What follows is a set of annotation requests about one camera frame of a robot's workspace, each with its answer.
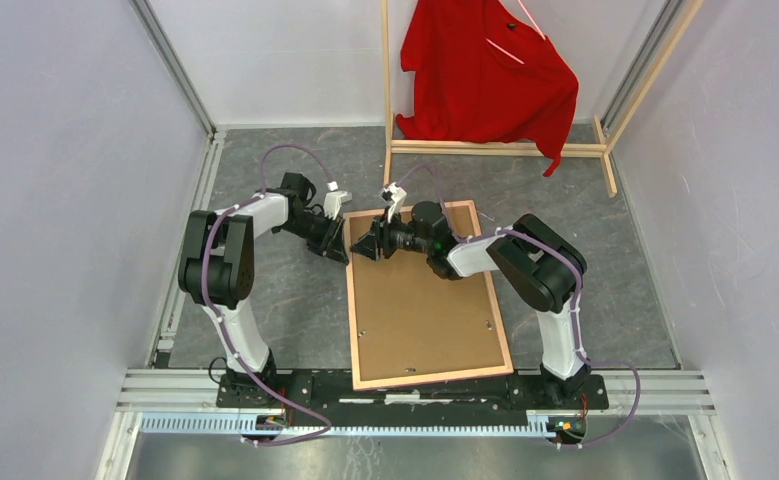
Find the wooden frame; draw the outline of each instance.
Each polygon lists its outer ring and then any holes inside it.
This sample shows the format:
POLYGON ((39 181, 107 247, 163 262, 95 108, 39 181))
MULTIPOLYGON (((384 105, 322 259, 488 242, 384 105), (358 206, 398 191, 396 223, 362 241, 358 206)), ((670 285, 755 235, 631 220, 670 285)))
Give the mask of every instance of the wooden frame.
MULTIPOLYGON (((480 221, 477 218, 477 209, 474 202, 471 200, 463 200, 458 202, 448 202, 446 207, 466 207, 471 214, 472 227, 475 235, 481 234, 480 221)), ((412 207, 404 207, 402 212, 408 212, 412 207)), ((373 217, 381 215, 383 210, 368 210, 362 212, 352 212, 345 215, 346 221, 344 227, 345 248, 349 248, 351 245, 351 230, 350 219, 354 217, 373 217)), ((423 383, 435 383, 444 382, 448 380, 457 380, 463 378, 476 378, 486 377, 493 375, 507 375, 513 372, 513 359, 510 356, 510 347, 507 344, 507 334, 504 330, 504 323, 501 318, 501 309, 498 306, 498 298, 495 296, 495 284, 492 282, 492 275, 489 272, 484 272, 484 282, 486 284, 486 292, 489 297, 489 306, 492 309, 492 316, 494 322, 492 322, 492 328, 495 330, 498 343, 501 348, 501 356, 503 359, 503 365, 495 367, 482 367, 473 368, 468 370, 457 370, 443 373, 433 373, 426 375, 415 376, 403 376, 393 378, 383 378, 379 380, 361 380, 360 372, 360 354, 359 354, 359 341, 358 341, 358 327, 357 327, 357 308, 356 308, 356 292, 354 291, 354 262, 349 262, 345 270, 345 276, 348 285, 348 324, 350 330, 351 340, 351 377, 353 378, 354 390, 366 390, 374 388, 386 388, 399 385, 416 385, 423 383)))
MULTIPOLYGON (((517 143, 470 143, 470 142, 444 142, 431 140, 400 140, 393 138, 395 120, 392 113, 391 88, 389 85, 389 0, 380 0, 380 13, 382 19, 382 48, 383 48, 383 107, 386 121, 386 157, 383 166, 383 184, 389 184, 392 172, 392 154, 425 154, 425 155, 497 155, 497 156, 530 156, 541 157, 542 153, 536 145, 530 142, 517 143)), ((659 53, 651 61, 648 73, 643 78, 633 96, 631 96, 625 109, 625 116, 618 125, 612 129, 610 136, 604 134, 598 117, 593 118, 592 126, 595 130, 596 143, 574 144, 567 143, 563 147, 563 158, 597 158, 601 163, 604 175, 604 183, 607 186, 607 194, 615 197, 619 189, 613 173, 613 165, 610 155, 613 147, 618 142, 633 114, 645 99, 660 71, 671 56, 683 33, 686 31, 698 9, 704 0, 688 0, 682 14, 676 20, 670 34, 664 40, 659 53)))

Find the white panel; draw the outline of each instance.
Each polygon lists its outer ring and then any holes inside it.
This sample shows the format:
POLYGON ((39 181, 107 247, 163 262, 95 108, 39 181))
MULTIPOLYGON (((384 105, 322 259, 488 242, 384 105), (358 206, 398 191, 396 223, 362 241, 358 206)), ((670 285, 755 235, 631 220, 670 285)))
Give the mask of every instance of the white panel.
POLYGON ((779 2, 704 2, 614 153, 741 478, 779 478, 779 2))
MULTIPOLYGON (((416 0, 388 0, 393 109, 412 110, 398 52, 416 0)), ((502 0, 517 18, 516 0, 502 0)), ((580 80, 578 119, 601 115, 663 0, 524 0, 580 80)), ((217 124, 383 121, 380 0, 152 0, 217 124)))
POLYGON ((129 1, 0 2, 0 479, 94 476, 204 143, 129 1))

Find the cork board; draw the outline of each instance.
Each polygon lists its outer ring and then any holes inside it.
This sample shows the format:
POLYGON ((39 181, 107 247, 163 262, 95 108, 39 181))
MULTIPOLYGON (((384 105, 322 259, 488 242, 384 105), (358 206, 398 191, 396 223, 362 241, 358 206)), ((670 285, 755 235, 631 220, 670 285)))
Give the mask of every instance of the cork board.
MULTIPOLYGON (((474 202, 447 204, 462 236, 479 235, 474 202)), ((410 219, 410 207, 401 211, 410 219)), ((442 382, 513 371, 492 276, 443 280, 421 253, 374 262, 350 253, 382 210, 346 215, 345 246, 355 390, 442 382)))

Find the red shirt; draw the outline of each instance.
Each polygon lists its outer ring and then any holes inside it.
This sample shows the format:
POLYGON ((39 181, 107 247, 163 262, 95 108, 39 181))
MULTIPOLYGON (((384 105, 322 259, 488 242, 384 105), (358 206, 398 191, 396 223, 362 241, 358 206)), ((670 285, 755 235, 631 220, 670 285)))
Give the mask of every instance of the red shirt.
POLYGON ((415 115, 398 115, 409 139, 529 139, 553 163, 574 120, 578 82, 549 39, 498 0, 418 0, 401 48, 415 71, 415 115), (487 42, 492 40, 524 65, 487 42))

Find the wooden garment rack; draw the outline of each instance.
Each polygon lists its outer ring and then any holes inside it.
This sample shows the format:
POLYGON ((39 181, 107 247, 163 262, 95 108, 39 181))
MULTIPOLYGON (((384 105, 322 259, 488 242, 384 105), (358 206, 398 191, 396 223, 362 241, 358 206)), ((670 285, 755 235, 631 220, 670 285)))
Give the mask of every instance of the wooden garment rack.
MULTIPOLYGON (((390 63, 389 63, 389 0, 380 0, 380 15, 382 18, 382 48, 383 48, 383 108, 385 113, 386 125, 386 160, 383 166, 383 183, 388 184, 392 171, 392 154, 409 153, 425 155, 495 155, 495 156, 528 156, 542 157, 542 152, 534 143, 516 142, 516 143, 471 143, 471 142, 451 142, 451 141, 433 141, 433 140, 401 140, 395 139, 395 115, 392 113, 391 87, 389 85, 390 63)), ((613 174, 613 165, 610 161, 610 154, 616 142, 622 136, 628 123, 633 118, 639 105, 645 99, 654 81, 666 65, 669 57, 675 47, 683 37, 684 32, 692 23, 698 9, 704 0, 687 0, 683 6, 681 14, 675 21, 674 26, 664 38, 657 54, 650 61, 648 69, 643 78, 640 79, 634 93, 630 96, 624 108, 622 120, 612 126, 609 134, 604 132, 601 121, 597 116, 593 118, 592 127, 595 131, 595 143, 567 143, 563 147, 563 158, 597 158, 600 160, 601 170, 604 174, 604 182, 607 185, 607 194, 612 198, 619 191, 616 185, 616 178, 613 174)))

